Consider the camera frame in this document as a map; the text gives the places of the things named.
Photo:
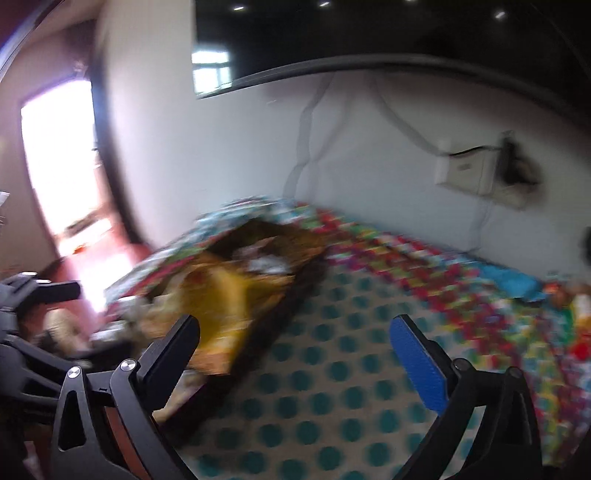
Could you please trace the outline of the yellow snack bag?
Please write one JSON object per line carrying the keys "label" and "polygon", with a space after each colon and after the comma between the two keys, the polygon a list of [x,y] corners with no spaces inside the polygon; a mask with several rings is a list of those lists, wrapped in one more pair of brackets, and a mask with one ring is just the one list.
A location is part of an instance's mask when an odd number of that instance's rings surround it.
{"label": "yellow snack bag", "polygon": [[200,327],[190,367],[207,376],[228,374],[254,322],[276,307],[293,281],[290,275],[249,274],[224,263],[187,271],[177,291],[180,311]]}

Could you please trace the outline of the gold and maroon storage box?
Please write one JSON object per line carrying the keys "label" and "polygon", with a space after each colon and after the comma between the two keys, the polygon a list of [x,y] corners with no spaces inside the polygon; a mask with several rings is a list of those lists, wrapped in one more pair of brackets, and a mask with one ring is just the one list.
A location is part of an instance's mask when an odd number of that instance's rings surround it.
{"label": "gold and maroon storage box", "polygon": [[328,236],[301,224],[250,219],[186,257],[172,255],[113,308],[136,300],[139,332],[163,337],[182,314],[197,318],[200,342],[188,375],[154,417],[173,444],[217,414],[324,280]]}

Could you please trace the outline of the black wall television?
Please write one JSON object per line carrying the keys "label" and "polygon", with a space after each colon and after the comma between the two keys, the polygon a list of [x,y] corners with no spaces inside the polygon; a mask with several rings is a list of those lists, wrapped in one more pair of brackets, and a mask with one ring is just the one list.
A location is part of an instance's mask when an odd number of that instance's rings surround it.
{"label": "black wall television", "polygon": [[586,1],[198,1],[235,88],[352,69],[442,72],[590,120]]}

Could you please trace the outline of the red green medicine box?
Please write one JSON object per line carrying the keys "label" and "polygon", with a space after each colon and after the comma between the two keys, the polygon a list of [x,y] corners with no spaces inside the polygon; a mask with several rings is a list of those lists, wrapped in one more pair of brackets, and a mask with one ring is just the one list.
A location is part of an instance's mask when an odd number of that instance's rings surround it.
{"label": "red green medicine box", "polygon": [[579,361],[590,359],[590,295],[569,293],[567,307],[568,345]]}

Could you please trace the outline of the white wall socket plate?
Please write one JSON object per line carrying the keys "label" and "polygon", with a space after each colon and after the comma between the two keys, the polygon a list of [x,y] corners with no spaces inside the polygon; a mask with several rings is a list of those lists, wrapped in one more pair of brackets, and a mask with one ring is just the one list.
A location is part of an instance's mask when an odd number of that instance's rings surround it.
{"label": "white wall socket plate", "polygon": [[496,146],[470,147],[440,157],[435,169],[435,184],[516,210],[524,209],[541,184],[537,167],[521,153],[515,140],[520,157],[528,164],[533,185],[505,185],[497,178],[501,139]]}

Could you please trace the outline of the brown reindeer toy figure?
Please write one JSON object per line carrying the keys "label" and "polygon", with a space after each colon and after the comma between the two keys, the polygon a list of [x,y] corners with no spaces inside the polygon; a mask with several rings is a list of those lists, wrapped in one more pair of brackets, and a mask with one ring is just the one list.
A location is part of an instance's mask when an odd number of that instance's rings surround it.
{"label": "brown reindeer toy figure", "polygon": [[547,283],[544,293],[551,305],[559,310],[568,308],[575,297],[575,290],[571,285],[559,282]]}

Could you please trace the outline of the polka dot cloth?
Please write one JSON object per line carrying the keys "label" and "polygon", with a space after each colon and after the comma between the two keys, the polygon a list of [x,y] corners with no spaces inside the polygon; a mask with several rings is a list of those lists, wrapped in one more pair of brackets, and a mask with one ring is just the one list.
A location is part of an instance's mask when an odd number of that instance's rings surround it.
{"label": "polka dot cloth", "polygon": [[420,401],[388,337],[413,318],[449,355],[480,369],[524,369],[545,462],[566,460],[590,425],[590,366],[569,317],[514,300],[467,257],[286,199],[236,201],[107,289],[146,293],[233,227],[259,219],[328,237],[311,295],[245,381],[180,448],[200,479],[390,479],[435,414]]}

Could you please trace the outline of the blue cloth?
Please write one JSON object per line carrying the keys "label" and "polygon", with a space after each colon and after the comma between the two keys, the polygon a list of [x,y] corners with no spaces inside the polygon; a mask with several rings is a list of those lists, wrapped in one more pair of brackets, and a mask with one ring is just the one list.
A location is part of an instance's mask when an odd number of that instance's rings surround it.
{"label": "blue cloth", "polygon": [[518,270],[486,263],[479,263],[477,268],[482,278],[492,281],[511,299],[526,303],[537,303],[546,299],[543,284],[535,277]]}

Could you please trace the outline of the black power adapter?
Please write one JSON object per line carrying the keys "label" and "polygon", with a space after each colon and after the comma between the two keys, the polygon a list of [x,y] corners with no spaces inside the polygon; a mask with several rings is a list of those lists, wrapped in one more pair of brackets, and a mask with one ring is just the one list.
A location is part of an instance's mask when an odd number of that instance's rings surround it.
{"label": "black power adapter", "polygon": [[533,185],[528,164],[519,155],[518,143],[511,131],[504,132],[498,154],[497,178],[505,185]]}

